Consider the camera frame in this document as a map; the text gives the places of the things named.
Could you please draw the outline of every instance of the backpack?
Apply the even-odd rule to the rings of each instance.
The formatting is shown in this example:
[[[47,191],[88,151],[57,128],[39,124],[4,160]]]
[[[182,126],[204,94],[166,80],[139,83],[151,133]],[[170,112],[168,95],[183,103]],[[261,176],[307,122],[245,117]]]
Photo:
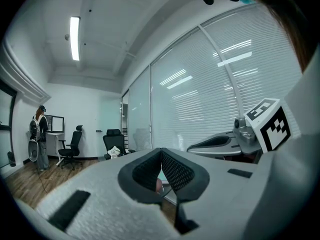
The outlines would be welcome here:
[[[47,120],[47,118],[45,116],[43,116],[42,114],[39,116],[39,119],[36,120],[36,116],[33,117],[32,121],[29,124],[29,136],[30,136],[30,140],[36,140],[39,141],[41,139],[41,134],[42,132],[40,132],[40,120],[42,119],[42,117],[45,118],[45,120]]]

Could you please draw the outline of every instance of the ceiling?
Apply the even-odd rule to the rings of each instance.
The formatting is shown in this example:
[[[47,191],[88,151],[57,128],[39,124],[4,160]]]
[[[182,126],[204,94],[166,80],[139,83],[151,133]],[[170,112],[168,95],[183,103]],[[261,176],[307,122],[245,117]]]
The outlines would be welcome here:
[[[51,83],[120,92],[144,42],[190,0],[29,0],[20,15]],[[70,17],[80,17],[79,55],[71,55]]]

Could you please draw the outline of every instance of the gray pants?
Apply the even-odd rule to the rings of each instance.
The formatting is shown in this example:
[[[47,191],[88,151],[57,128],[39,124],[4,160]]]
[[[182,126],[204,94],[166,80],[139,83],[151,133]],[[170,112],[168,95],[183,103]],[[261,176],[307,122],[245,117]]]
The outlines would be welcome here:
[[[47,143],[38,142],[39,144],[39,155],[37,159],[38,168],[40,170],[45,170],[49,168],[49,160],[47,155]]]

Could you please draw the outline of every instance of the white cloth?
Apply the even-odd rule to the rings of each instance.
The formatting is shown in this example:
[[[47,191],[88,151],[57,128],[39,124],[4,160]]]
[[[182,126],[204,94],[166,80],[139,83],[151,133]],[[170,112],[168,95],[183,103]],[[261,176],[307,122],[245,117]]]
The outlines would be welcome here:
[[[120,149],[114,146],[107,153],[111,156],[111,159],[116,158],[120,154]]]

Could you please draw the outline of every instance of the white desk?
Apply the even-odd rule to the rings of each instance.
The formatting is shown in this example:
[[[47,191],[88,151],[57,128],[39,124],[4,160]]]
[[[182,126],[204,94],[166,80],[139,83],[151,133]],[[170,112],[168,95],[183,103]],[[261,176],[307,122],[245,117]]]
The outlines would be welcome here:
[[[58,152],[58,150],[59,150],[59,146],[58,146],[58,144],[59,144],[59,135],[62,135],[64,133],[63,132],[61,132],[61,133],[47,132],[46,134],[54,136],[54,151],[55,151],[55,154],[59,158],[59,162],[56,163],[56,165],[58,166],[64,160],[64,158],[61,158],[61,156],[60,156],[60,154]]]

